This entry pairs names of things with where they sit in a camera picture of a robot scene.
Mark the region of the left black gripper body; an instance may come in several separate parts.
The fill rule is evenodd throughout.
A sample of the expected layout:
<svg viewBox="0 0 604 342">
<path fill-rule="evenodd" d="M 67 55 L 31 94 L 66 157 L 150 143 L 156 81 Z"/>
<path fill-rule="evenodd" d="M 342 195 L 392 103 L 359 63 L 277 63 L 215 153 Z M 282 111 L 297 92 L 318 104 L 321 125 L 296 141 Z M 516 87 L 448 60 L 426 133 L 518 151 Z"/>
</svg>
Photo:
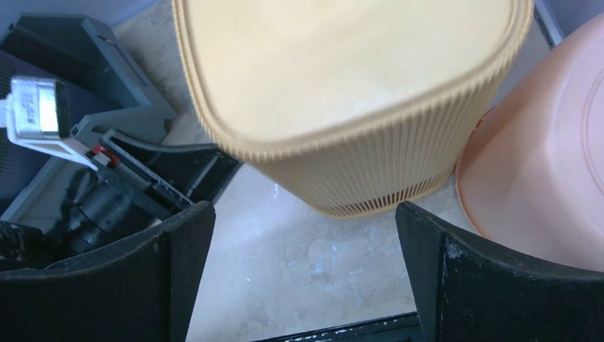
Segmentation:
<svg viewBox="0 0 604 342">
<path fill-rule="evenodd" d="M 104 247 L 193 204 L 122 150 L 95 146 L 86 157 L 97 170 L 75 173 L 61 204 L 61 216 L 47 234 L 56 257 Z"/>
</svg>

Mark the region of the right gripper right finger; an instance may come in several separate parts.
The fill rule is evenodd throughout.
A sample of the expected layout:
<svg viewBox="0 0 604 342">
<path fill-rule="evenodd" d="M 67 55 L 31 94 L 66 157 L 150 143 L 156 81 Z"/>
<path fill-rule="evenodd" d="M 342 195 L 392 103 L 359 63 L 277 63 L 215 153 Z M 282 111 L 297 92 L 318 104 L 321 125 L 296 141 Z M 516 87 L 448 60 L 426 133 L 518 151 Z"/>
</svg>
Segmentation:
<svg viewBox="0 0 604 342">
<path fill-rule="evenodd" d="M 395 220 L 426 341 L 601 341 L 603 274 L 514 251 L 411 202 Z"/>
</svg>

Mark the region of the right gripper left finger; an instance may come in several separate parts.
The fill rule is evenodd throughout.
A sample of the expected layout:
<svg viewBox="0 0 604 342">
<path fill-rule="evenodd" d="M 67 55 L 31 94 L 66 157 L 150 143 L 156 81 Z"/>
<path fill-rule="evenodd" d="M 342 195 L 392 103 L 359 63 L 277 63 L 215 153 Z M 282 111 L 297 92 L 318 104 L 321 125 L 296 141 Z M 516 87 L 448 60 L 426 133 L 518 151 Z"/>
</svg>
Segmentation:
<svg viewBox="0 0 604 342">
<path fill-rule="evenodd" d="M 1 274 L 3 341 L 184 341 L 216 213 L 168 220 L 45 269 Z"/>
</svg>

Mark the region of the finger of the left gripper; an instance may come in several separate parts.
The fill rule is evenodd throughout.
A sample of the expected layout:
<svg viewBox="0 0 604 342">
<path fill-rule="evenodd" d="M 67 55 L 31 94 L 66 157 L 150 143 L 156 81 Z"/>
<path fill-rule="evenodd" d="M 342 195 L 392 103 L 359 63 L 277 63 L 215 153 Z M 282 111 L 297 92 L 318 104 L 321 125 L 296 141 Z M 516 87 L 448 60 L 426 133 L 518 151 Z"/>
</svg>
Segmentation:
<svg viewBox="0 0 604 342">
<path fill-rule="evenodd" d="M 110 130 L 101 145 L 114 171 L 169 204 L 214 204 L 242 166 L 214 143 L 157 145 Z"/>
</svg>

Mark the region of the large orange plastic bucket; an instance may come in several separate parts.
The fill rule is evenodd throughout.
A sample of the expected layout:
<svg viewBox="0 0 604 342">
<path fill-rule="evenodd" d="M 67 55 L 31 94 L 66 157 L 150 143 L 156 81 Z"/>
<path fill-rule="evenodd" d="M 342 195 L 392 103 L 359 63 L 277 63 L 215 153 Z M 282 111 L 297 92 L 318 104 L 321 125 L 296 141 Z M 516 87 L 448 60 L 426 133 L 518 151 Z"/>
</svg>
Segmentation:
<svg viewBox="0 0 604 342">
<path fill-rule="evenodd" d="M 480 235 L 603 269 L 603 16 L 577 28 L 483 117 L 456 171 Z"/>
</svg>

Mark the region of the yellow mesh basket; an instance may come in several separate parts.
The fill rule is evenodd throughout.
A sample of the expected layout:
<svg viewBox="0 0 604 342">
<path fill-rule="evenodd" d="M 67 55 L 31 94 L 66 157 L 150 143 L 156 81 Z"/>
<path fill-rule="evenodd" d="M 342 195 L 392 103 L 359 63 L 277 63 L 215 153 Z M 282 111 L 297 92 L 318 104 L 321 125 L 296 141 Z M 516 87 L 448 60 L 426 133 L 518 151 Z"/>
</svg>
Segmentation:
<svg viewBox="0 0 604 342">
<path fill-rule="evenodd" d="M 173 1 L 206 134 L 332 217 L 433 192 L 518 56 L 532 1 Z"/>
</svg>

